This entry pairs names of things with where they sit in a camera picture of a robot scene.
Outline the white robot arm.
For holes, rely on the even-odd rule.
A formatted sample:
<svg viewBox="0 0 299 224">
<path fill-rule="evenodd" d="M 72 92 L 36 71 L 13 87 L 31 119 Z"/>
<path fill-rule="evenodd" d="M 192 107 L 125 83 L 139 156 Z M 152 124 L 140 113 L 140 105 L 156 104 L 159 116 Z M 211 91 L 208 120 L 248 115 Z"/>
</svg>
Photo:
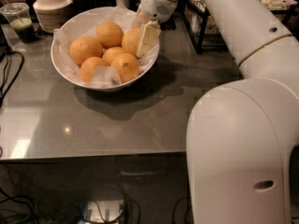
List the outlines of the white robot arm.
<svg viewBox="0 0 299 224">
<path fill-rule="evenodd" d="M 291 224 L 299 143 L 299 44 L 259 0 L 203 0 L 242 78 L 192 109 L 186 152 L 194 224 Z"/>
</svg>

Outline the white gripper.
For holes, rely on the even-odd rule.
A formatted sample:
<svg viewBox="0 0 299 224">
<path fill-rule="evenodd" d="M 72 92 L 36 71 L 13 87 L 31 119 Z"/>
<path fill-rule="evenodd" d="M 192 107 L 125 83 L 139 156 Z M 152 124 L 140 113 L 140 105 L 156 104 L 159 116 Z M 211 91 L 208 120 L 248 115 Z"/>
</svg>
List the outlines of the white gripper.
<svg viewBox="0 0 299 224">
<path fill-rule="evenodd" d="M 141 26 L 136 51 L 138 58 L 145 56 L 154 47 L 161 33 L 159 23 L 171 17 L 177 3 L 178 0 L 140 0 L 140 6 L 131 25 L 132 29 Z"/>
</svg>

